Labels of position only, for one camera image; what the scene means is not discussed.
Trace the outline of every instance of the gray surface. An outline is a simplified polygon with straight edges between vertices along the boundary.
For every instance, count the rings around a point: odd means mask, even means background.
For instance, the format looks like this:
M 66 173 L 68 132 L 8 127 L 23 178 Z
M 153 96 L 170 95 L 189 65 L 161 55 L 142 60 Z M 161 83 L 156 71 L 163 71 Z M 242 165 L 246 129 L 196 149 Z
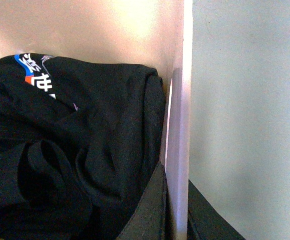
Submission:
M 248 240 L 290 239 L 290 0 L 196 0 L 190 179 Z

